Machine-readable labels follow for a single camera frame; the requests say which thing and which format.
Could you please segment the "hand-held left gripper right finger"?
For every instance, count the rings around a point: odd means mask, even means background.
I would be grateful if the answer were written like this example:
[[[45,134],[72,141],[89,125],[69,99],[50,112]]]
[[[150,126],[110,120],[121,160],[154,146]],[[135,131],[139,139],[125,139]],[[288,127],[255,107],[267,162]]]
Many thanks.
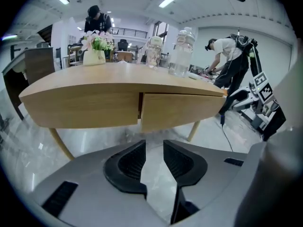
[[[200,155],[189,151],[171,140],[163,141],[163,159],[176,180],[176,195],[170,223],[175,224],[199,211],[199,208],[187,201],[182,187],[197,184],[206,174],[207,161]]]

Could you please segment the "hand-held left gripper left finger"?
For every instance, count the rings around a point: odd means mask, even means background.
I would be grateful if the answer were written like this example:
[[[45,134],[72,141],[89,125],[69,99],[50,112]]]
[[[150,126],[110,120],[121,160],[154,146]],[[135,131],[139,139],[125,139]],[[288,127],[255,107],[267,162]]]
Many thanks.
[[[147,197],[147,187],[141,183],[141,173],[146,161],[146,141],[131,144],[112,155],[103,166],[105,178],[119,191]]]

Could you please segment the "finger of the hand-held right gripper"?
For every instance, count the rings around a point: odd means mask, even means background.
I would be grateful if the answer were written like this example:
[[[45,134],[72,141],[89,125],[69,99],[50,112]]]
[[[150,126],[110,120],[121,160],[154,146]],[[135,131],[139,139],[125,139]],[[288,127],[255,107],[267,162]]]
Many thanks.
[[[250,109],[253,113],[256,113],[256,106],[257,106],[257,101],[235,100],[232,104],[232,110],[238,112],[241,110]]]
[[[246,100],[249,97],[249,89],[248,87],[241,87],[237,90],[235,90],[230,96],[229,100],[230,101],[243,101]]]

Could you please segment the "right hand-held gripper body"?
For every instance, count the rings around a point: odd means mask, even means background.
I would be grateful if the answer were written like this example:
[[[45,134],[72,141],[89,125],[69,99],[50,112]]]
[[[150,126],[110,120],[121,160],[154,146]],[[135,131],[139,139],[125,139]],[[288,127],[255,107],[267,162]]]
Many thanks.
[[[249,83],[249,90],[253,100],[250,108],[257,117],[257,122],[253,123],[253,126],[263,131],[272,118],[273,112],[270,108],[275,99],[273,89],[264,72],[253,77],[253,82]]]

